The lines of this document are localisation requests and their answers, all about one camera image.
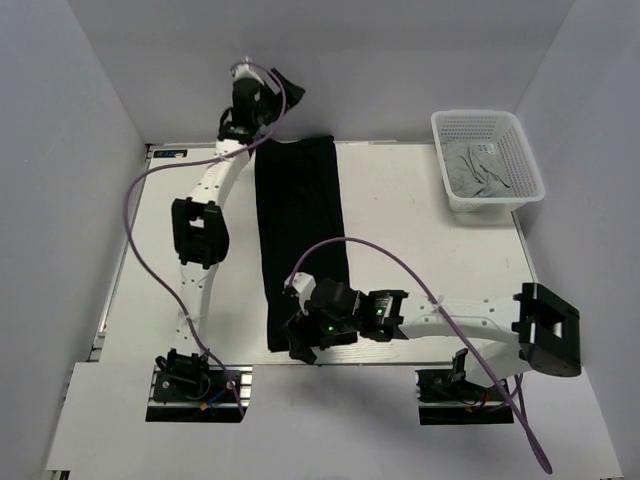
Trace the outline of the blue label sticker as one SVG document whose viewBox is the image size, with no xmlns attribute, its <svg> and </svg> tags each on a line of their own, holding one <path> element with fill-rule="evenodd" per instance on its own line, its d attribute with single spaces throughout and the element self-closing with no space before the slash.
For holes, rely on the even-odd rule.
<svg viewBox="0 0 640 480">
<path fill-rule="evenodd" d="M 160 150 L 155 150 L 153 152 L 154 158 L 163 158 L 163 159 L 186 158 L 187 155 L 188 155 L 187 149 L 160 149 Z"/>
</svg>

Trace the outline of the grey t shirt in basket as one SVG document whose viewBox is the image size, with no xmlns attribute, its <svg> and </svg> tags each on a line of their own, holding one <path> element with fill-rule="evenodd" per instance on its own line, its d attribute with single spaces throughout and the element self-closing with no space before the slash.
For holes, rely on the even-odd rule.
<svg viewBox="0 0 640 480">
<path fill-rule="evenodd" d="M 442 145 L 447 178 L 461 198 L 503 198 L 513 194 L 505 163 L 492 144 L 450 141 Z"/>
</svg>

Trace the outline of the white plastic basket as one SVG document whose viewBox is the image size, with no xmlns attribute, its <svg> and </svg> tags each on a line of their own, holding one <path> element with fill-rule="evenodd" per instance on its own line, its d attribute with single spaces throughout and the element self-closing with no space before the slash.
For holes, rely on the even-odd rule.
<svg viewBox="0 0 640 480">
<path fill-rule="evenodd" d="M 431 127 L 452 211 L 513 212 L 544 199 L 541 174 L 514 114 L 437 111 Z"/>
</svg>

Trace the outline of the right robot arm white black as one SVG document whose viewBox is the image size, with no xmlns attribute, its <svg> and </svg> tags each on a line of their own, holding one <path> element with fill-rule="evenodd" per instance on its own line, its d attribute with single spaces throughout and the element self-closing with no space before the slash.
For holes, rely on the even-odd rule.
<svg viewBox="0 0 640 480">
<path fill-rule="evenodd" d="M 289 355 L 313 364 L 315 348 L 375 342 L 456 337 L 486 341 L 463 347 L 452 359 L 449 380 L 489 388 L 527 371 L 573 378 L 582 372 L 580 314 L 538 283 L 525 283 L 511 298 L 480 302 L 431 301 L 403 290 L 353 290 L 298 275 L 286 293 L 299 310 L 284 325 Z"/>
</svg>

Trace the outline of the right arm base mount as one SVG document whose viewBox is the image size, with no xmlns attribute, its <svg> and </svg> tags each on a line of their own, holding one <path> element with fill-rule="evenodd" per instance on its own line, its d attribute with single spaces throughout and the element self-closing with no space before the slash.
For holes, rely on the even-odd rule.
<svg viewBox="0 0 640 480">
<path fill-rule="evenodd" d="M 514 423 L 511 408 L 495 386 L 451 382 L 448 370 L 420 369 L 416 371 L 416 388 L 421 426 Z"/>
</svg>

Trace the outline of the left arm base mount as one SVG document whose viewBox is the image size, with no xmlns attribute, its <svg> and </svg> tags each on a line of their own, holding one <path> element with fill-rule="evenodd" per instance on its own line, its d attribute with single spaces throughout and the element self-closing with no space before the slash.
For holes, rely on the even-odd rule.
<svg viewBox="0 0 640 480">
<path fill-rule="evenodd" d="M 205 355 L 182 355 L 172 349 L 155 359 L 146 420 L 236 424 L 247 412 L 251 387 L 250 367 L 223 371 Z"/>
</svg>

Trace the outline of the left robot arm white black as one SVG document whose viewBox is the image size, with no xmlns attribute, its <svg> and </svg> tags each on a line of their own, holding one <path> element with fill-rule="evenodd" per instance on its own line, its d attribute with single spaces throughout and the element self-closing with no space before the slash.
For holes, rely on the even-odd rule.
<svg viewBox="0 0 640 480">
<path fill-rule="evenodd" d="M 216 161 L 185 198 L 171 207 L 174 249 L 180 263 L 182 305 L 176 349 L 201 353 L 212 286 L 230 246 L 223 207 L 239 174 L 248 165 L 254 144 L 270 135 L 284 114 L 296 106 L 305 89 L 277 69 L 259 74 L 249 61 L 231 70 L 232 104 L 220 118 Z"/>
</svg>

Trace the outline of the black t shirt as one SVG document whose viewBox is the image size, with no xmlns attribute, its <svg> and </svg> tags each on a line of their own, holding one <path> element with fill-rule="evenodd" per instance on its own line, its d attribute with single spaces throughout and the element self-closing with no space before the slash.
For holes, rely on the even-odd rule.
<svg viewBox="0 0 640 480">
<path fill-rule="evenodd" d="M 267 348 L 282 352 L 288 349 L 285 322 L 298 311 L 298 302 L 283 293 L 285 280 L 310 247 L 345 235 L 334 138 L 259 146 L 255 193 Z"/>
</svg>

